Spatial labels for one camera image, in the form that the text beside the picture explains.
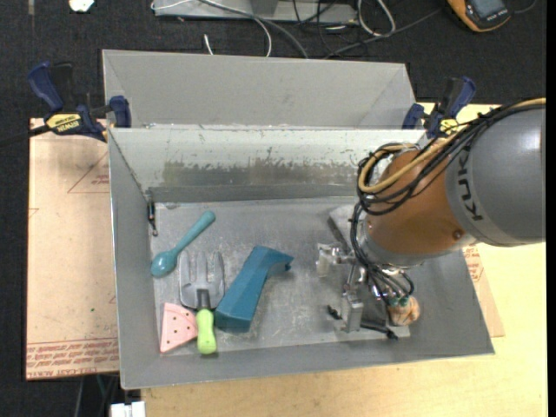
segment light blue spoon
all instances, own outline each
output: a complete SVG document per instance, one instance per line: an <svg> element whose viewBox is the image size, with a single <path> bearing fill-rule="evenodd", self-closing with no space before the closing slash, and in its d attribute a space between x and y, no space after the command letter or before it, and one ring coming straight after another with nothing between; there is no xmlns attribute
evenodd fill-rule
<svg viewBox="0 0 556 417"><path fill-rule="evenodd" d="M201 232L212 224L216 216L210 210L204 212L188 233L171 250L159 253L150 264L150 273L160 278L169 274L177 266L177 257Z"/></svg>

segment pink triangle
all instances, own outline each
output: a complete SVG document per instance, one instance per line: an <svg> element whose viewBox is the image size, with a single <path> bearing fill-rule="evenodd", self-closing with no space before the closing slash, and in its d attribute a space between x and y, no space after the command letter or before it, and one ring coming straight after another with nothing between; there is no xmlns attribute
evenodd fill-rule
<svg viewBox="0 0 556 417"><path fill-rule="evenodd" d="M193 312L177 304L164 303L160 339L161 353L164 354L193 340L197 333L198 329Z"/></svg>

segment clamp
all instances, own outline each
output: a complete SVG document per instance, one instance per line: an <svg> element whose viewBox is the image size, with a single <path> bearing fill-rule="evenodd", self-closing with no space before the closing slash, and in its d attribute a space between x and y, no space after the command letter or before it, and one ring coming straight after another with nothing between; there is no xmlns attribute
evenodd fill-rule
<svg viewBox="0 0 556 417"><path fill-rule="evenodd" d="M415 129L419 121L424 120L423 127L427 138L449 136L452 127L446 127L443 121L455 119L461 109L468 105L475 95L475 84L469 77L450 78L447 81L444 95L433 106L429 115L425 114L422 105L414 103L406 114L401 125L402 129Z"/></svg>
<svg viewBox="0 0 556 417"><path fill-rule="evenodd" d="M50 108L43 118L44 125L29 131L29 136L36 136L48 131L66 136L81 135L107 142L106 128L97 121L97 117L114 113L114 126L129 128L131 114L128 101L123 96L114 96L109 104L97 109L89 109L83 103L73 103L72 67L70 63L60 63L50 68L50 62L39 63L27 75L33 92L43 99ZM59 89L63 89L62 98Z"/></svg>

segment cardboard sheet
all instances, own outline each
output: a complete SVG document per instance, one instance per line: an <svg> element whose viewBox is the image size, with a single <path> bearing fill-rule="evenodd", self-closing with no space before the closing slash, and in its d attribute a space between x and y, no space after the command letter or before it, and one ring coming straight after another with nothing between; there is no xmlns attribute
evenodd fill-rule
<svg viewBox="0 0 556 417"><path fill-rule="evenodd" d="M119 368L108 148L30 140L28 380Z"/></svg>

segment teal plastic object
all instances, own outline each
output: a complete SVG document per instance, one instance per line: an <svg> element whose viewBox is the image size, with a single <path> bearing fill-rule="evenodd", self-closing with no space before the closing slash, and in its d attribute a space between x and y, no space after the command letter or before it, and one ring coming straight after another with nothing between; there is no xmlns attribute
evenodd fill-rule
<svg viewBox="0 0 556 417"><path fill-rule="evenodd" d="M155 278L169 274L177 265L177 257L202 231L212 224L216 216L210 210L204 212L188 233L171 250L166 250L155 256L150 264L150 273Z"/></svg>
<svg viewBox="0 0 556 417"><path fill-rule="evenodd" d="M293 259L272 248L254 247L242 271L218 303L215 325L227 332L248 332L265 281L271 275L290 270Z"/></svg>

